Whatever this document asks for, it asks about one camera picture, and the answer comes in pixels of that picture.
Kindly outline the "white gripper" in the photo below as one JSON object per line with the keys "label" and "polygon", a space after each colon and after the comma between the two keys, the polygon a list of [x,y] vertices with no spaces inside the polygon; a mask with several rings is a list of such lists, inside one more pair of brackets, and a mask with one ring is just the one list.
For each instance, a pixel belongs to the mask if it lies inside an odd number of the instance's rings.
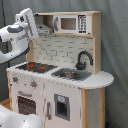
{"label": "white gripper", "polygon": [[35,19],[30,8],[24,9],[17,14],[15,16],[15,21],[25,29],[29,40],[33,40],[38,37]]}

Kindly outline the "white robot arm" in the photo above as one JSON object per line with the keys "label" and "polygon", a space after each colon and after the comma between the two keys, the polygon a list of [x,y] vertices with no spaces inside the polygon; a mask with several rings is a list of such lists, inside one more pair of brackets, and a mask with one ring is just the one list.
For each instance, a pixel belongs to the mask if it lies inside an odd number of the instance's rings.
{"label": "white robot arm", "polygon": [[[10,42],[12,50],[0,51],[0,65],[29,51],[29,43],[38,37],[33,12],[30,8],[15,15],[15,23],[0,29],[0,41]],[[35,114],[18,114],[0,104],[0,128],[43,128],[42,120]]]}

